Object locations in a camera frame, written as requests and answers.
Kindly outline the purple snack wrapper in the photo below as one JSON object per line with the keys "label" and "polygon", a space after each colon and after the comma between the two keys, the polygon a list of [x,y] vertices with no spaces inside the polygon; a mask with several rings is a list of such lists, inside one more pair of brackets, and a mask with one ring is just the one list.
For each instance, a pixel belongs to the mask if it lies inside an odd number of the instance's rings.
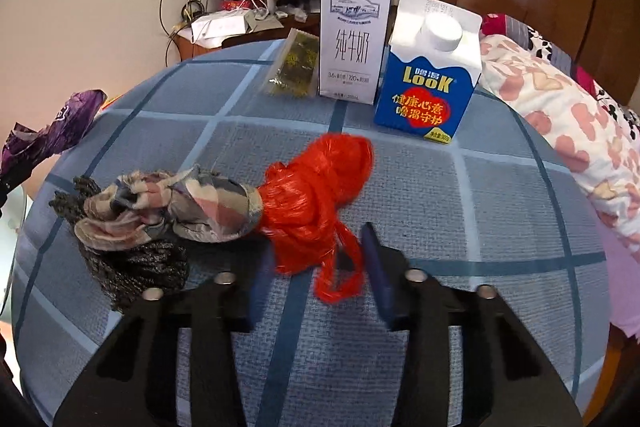
{"label": "purple snack wrapper", "polygon": [[106,101],[102,90],[74,93],[46,127],[32,130],[14,124],[1,151],[1,204],[45,159],[77,145]]}

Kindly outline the light blue trash bucket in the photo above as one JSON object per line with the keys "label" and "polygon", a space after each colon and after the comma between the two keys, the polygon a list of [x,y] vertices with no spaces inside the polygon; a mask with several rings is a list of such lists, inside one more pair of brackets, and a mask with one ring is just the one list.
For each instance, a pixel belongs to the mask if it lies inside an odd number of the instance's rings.
{"label": "light blue trash bucket", "polygon": [[1,321],[11,322],[11,286],[15,248],[21,227],[30,208],[30,199],[19,185],[12,191],[1,208],[0,229],[0,277],[1,277]]}

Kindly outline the black foam net sleeve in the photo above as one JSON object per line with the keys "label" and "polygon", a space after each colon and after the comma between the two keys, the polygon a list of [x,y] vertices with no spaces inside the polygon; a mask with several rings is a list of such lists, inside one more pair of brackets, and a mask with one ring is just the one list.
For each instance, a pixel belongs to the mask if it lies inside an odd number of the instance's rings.
{"label": "black foam net sleeve", "polygon": [[[75,194],[55,191],[49,206],[71,229],[86,213],[82,206],[99,193],[100,187],[88,176],[76,176]],[[76,243],[87,268],[111,301],[114,311],[124,312],[148,288],[172,294],[186,285],[189,263],[186,250],[173,239],[154,239],[129,251],[97,251],[80,239]]]}

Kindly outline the blue plaid table cloth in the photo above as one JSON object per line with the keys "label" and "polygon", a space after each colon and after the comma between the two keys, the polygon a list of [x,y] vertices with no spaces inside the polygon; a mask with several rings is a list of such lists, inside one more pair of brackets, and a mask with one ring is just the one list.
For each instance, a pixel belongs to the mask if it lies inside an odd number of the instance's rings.
{"label": "blue plaid table cloth", "polygon": [[[449,145],[376,127],[373,107],[264,90],[280,41],[172,66],[131,89],[65,153],[42,184],[15,251],[12,314],[28,399],[48,424],[119,320],[49,202],[88,174],[198,164],[257,186],[323,132],[366,136],[368,183],[341,218],[372,222],[440,283],[490,284],[506,299],[584,413],[608,343],[608,271],[594,214],[568,169],[509,106],[478,88]],[[276,277],[265,315],[234,337],[249,426],[388,426],[406,334],[389,332],[369,285],[336,306],[306,272]]]}

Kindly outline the small dark tea packet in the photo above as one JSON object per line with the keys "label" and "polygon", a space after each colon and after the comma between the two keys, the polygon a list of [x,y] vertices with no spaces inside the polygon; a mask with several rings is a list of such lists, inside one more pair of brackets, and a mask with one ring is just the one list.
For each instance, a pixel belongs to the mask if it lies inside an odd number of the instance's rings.
{"label": "small dark tea packet", "polygon": [[291,29],[262,84],[270,95],[313,98],[318,92],[320,39]]}

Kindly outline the purple bed sheet mattress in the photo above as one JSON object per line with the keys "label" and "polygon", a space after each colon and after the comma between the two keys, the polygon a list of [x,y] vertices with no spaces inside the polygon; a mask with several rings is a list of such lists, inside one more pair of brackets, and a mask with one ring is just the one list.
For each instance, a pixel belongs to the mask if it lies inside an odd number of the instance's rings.
{"label": "purple bed sheet mattress", "polygon": [[606,269],[608,269],[611,323],[627,338],[639,340],[639,263],[634,260],[631,252],[611,229],[600,220],[597,220],[596,227],[605,253]]}

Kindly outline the white box on cabinet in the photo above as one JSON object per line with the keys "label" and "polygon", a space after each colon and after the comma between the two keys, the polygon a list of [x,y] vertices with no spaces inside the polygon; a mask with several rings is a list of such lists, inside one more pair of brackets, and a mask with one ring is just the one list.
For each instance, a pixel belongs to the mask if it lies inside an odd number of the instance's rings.
{"label": "white box on cabinet", "polygon": [[247,31],[247,10],[219,11],[203,15],[191,24],[192,42],[243,35]]}

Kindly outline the blue white Look carton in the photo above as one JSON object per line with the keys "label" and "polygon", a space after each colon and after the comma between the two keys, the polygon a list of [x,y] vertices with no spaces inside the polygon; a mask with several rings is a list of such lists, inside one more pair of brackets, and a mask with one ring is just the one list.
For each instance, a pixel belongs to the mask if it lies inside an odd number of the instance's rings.
{"label": "blue white Look carton", "polygon": [[439,0],[399,0],[374,122],[448,144],[482,72],[482,17]]}

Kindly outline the wooden tv cabinet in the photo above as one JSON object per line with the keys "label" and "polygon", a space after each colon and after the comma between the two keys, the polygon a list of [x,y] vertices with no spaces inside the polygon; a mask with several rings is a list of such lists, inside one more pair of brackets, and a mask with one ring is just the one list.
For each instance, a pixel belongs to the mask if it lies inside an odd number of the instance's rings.
{"label": "wooden tv cabinet", "polygon": [[279,39],[292,29],[317,35],[320,0],[191,0],[182,9],[182,22],[169,34],[181,61],[241,43]]}

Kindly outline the striped cow pattern blanket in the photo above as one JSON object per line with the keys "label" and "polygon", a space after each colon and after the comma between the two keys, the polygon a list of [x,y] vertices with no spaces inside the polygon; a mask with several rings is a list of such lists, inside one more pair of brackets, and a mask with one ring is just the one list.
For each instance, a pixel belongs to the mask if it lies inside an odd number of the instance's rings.
{"label": "striped cow pattern blanket", "polygon": [[483,16],[480,32],[484,37],[505,35],[533,56],[545,60],[564,72],[565,75],[570,76],[582,89],[597,100],[605,112],[622,128],[623,134],[630,140],[634,148],[639,150],[639,115],[634,113],[631,108],[615,101],[582,66],[577,65],[566,52],[544,38],[532,26],[506,14],[489,13]]}

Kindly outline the white tall milk carton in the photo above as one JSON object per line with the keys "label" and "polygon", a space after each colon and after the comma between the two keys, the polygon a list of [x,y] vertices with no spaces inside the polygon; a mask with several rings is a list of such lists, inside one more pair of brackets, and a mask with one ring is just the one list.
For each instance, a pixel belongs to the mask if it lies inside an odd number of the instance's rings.
{"label": "white tall milk carton", "polygon": [[392,0],[321,0],[319,94],[371,105]]}

